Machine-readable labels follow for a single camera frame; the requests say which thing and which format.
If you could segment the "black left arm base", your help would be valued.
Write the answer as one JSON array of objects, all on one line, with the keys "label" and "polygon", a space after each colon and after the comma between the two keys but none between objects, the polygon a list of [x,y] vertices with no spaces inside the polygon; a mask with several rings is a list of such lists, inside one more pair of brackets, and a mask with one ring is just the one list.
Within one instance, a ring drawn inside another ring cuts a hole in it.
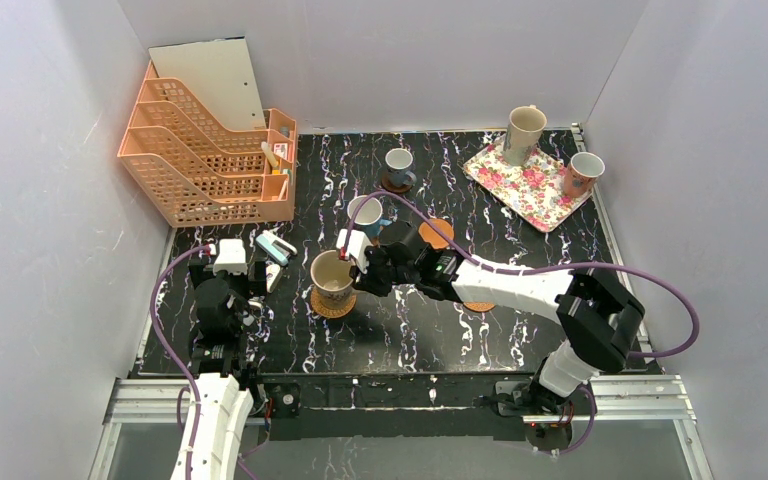
[{"label": "black left arm base", "polygon": [[230,375],[239,383],[241,391],[248,391],[254,401],[253,412],[266,433],[271,432],[274,420],[295,419],[301,410],[301,386],[290,380],[265,378],[249,363],[233,366]]}]

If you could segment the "white and red mug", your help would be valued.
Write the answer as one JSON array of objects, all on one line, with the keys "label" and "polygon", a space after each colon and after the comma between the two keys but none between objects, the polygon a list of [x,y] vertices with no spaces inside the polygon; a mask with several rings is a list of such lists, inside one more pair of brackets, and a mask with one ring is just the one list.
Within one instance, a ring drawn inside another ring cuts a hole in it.
[{"label": "white and red mug", "polygon": [[562,192],[570,198],[585,196],[605,170],[606,165],[598,155],[590,152],[573,155],[563,176]]}]

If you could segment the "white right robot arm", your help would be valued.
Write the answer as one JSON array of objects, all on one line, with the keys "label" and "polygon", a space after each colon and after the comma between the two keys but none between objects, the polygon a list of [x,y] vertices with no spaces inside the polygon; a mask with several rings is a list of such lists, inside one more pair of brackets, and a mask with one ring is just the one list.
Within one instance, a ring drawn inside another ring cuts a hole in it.
[{"label": "white right robot arm", "polygon": [[412,285],[433,300],[489,303],[560,325],[565,340],[523,393],[533,402],[559,403],[599,374],[623,370],[645,315],[607,264],[538,272],[471,261],[454,248],[432,247],[404,221],[386,226],[378,244],[348,229],[337,244],[357,290],[385,297],[396,285]]}]

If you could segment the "dark wooden coaster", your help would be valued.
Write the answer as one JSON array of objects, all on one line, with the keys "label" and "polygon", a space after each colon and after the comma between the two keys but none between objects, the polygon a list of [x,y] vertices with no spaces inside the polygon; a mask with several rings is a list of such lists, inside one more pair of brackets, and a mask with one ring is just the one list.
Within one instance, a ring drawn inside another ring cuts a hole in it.
[{"label": "dark wooden coaster", "polygon": [[397,186],[393,184],[387,176],[384,176],[381,178],[381,186],[383,189],[385,189],[388,192],[394,193],[394,194],[404,194],[408,191],[410,191],[413,186],[411,184],[405,184],[402,186]]}]

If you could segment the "woven rattan coaster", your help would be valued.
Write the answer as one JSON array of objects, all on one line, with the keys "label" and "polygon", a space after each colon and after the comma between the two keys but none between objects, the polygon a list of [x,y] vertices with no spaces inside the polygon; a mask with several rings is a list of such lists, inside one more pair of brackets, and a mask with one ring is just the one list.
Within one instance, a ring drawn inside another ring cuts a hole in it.
[{"label": "woven rattan coaster", "polygon": [[468,302],[468,303],[464,303],[463,307],[472,312],[485,313],[493,310],[495,308],[495,305],[492,303],[486,303],[486,302]]},{"label": "woven rattan coaster", "polygon": [[337,306],[329,305],[326,298],[318,290],[314,290],[310,298],[313,312],[328,319],[338,319],[348,315],[354,309],[356,303],[356,294],[349,295],[344,302]]}]

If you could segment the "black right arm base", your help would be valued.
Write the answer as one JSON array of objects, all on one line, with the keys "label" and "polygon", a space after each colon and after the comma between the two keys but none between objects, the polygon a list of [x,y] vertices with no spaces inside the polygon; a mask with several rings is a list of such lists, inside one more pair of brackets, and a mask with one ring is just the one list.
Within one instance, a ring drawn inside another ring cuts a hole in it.
[{"label": "black right arm base", "polygon": [[[474,405],[491,408],[501,417],[525,418],[526,441],[533,450],[552,456],[578,449],[591,434],[598,414],[590,387],[576,387],[570,395],[562,397],[534,379],[496,382],[492,392],[476,398]],[[574,439],[573,421],[577,407],[582,407],[587,423],[584,432]]]}]

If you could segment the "blue patterned mug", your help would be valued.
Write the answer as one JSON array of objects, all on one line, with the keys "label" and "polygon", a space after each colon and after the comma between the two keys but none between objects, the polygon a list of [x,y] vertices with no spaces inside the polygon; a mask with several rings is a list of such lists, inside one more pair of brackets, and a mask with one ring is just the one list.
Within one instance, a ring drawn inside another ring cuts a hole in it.
[{"label": "blue patterned mug", "polygon": [[349,219],[354,219],[354,228],[362,231],[372,242],[377,242],[382,230],[392,221],[384,216],[383,206],[377,198],[367,200],[367,195],[359,195],[347,206]]}]

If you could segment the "large beige floral mug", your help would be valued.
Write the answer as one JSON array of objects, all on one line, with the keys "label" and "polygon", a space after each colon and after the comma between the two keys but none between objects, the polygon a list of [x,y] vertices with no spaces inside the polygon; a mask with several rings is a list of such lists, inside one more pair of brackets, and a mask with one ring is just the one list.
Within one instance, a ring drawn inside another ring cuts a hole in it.
[{"label": "large beige floral mug", "polygon": [[328,250],[314,258],[310,274],[315,290],[329,305],[337,306],[353,293],[352,265],[338,257],[337,250]]}]

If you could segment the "small grey mug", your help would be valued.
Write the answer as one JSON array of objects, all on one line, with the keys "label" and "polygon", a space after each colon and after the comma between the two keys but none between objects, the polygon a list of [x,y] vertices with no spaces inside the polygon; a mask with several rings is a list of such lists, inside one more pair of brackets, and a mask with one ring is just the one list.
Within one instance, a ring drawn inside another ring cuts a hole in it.
[{"label": "small grey mug", "polygon": [[385,176],[393,184],[397,186],[405,184],[415,185],[414,157],[409,150],[405,148],[391,149],[385,156],[385,165],[387,169]]}]

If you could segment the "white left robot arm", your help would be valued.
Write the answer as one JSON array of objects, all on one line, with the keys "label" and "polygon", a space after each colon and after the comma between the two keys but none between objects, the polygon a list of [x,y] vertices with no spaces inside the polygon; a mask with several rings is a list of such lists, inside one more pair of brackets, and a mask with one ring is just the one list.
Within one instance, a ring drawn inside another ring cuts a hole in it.
[{"label": "white left robot arm", "polygon": [[244,251],[188,266],[196,312],[189,373],[196,390],[189,393],[173,479],[231,479],[246,420],[264,402],[257,369],[245,356],[244,329],[261,307],[256,298],[266,293],[265,264],[253,273],[249,267]]}]

